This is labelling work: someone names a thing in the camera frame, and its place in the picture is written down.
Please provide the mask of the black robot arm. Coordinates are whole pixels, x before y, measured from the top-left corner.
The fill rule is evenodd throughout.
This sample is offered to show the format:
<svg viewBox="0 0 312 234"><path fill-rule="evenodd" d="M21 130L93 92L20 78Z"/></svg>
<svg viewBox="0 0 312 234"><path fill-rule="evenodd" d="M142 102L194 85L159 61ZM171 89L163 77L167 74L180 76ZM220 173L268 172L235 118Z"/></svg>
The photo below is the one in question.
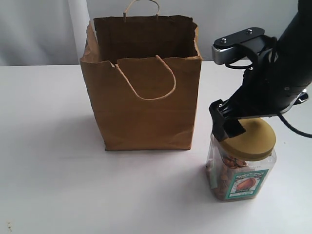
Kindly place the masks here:
<svg viewBox="0 0 312 234"><path fill-rule="evenodd" d="M262 28L250 27L216 39L213 60L235 69L243 66L241 86L227 100L213 102L209 111L212 133L218 141L245 133L241 119L274 117L308 99L312 82L312 3L301 0L298 11L280 38L265 35Z"/></svg>

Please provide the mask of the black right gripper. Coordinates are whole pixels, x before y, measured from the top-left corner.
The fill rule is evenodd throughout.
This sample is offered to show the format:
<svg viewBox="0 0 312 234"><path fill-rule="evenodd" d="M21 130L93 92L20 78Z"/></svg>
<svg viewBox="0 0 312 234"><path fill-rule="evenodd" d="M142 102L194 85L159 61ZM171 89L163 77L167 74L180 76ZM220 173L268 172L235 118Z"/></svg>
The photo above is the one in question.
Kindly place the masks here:
<svg viewBox="0 0 312 234"><path fill-rule="evenodd" d="M288 40L265 38L264 42L235 46L236 56L252 62L246 67L242 85L226 101L210 104L212 134L218 142L246 132L238 119L271 117L304 102L309 85L309 51Z"/></svg>

